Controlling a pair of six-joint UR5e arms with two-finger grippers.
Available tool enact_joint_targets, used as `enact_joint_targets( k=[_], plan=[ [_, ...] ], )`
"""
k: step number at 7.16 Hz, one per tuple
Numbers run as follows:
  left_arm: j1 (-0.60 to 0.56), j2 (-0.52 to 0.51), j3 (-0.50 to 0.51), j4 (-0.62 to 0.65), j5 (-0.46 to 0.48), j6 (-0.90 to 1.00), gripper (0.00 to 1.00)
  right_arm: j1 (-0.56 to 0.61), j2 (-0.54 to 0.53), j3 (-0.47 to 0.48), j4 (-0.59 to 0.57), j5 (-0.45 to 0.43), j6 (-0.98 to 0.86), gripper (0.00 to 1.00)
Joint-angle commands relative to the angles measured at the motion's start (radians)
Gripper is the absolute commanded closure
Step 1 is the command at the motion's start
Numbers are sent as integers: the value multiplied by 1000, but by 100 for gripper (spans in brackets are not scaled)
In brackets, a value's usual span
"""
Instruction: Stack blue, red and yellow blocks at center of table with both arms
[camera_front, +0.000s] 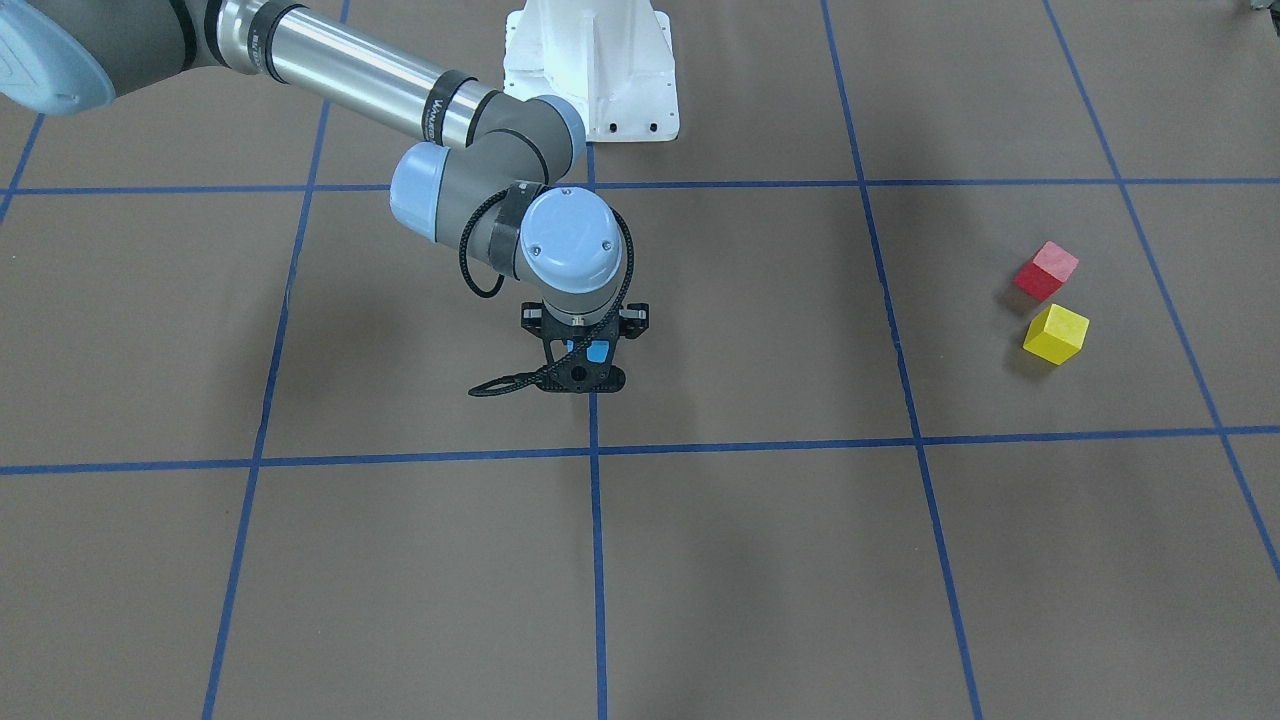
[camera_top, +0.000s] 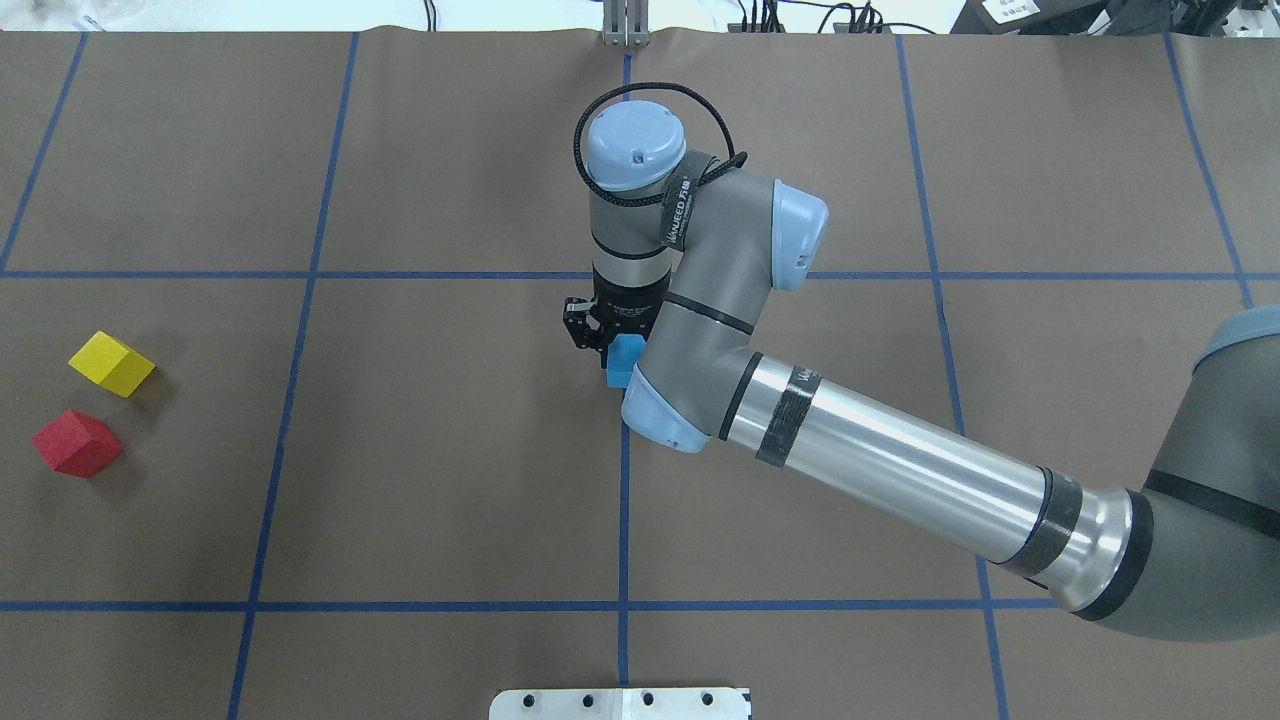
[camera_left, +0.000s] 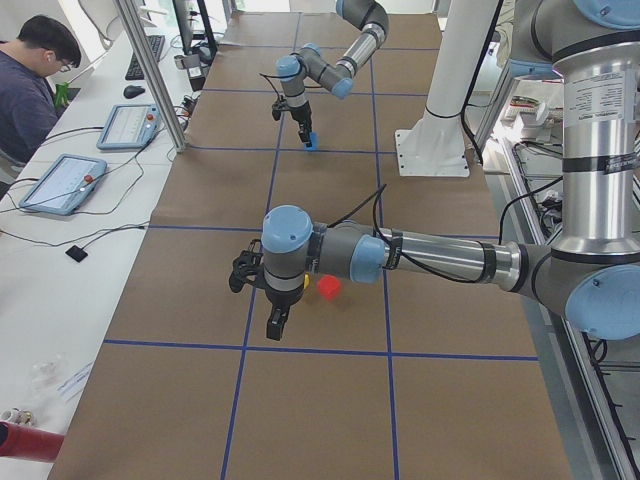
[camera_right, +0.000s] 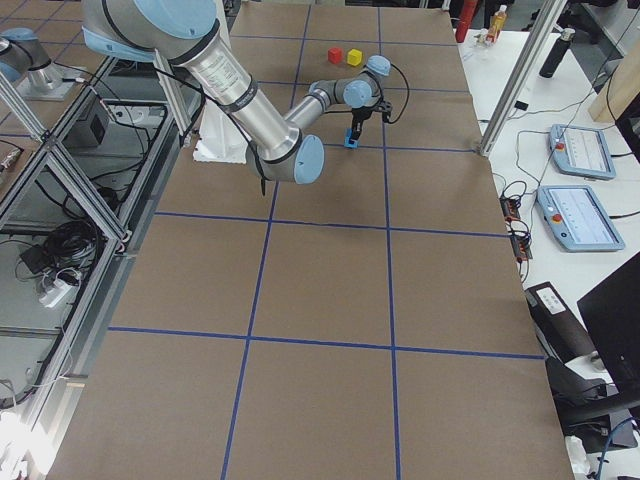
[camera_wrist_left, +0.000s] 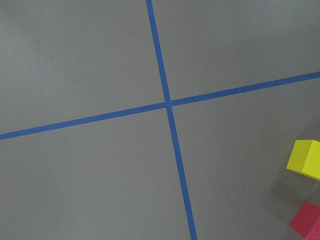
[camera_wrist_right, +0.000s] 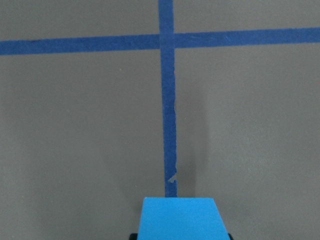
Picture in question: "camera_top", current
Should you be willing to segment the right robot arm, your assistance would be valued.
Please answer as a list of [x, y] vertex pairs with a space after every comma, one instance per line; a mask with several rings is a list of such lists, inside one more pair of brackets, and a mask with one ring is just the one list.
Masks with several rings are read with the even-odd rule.
[[751, 348], [771, 292], [797, 290], [829, 219], [818, 197], [691, 150], [666, 106], [609, 91], [580, 117], [596, 345], [646, 345], [622, 416], [696, 454], [710, 439], [812, 477], [1161, 641], [1277, 630], [1277, 307], [1213, 333], [1140, 489], [1092, 489]]

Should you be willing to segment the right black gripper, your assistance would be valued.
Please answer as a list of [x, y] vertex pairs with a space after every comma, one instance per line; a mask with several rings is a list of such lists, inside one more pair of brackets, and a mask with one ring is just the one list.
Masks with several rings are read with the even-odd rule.
[[617, 334], [643, 334], [649, 340], [669, 288], [671, 269], [654, 281], [643, 281], [639, 286], [611, 281], [595, 266], [591, 273], [599, 324], [594, 331], [594, 343], [600, 360], [607, 361], [609, 347]]

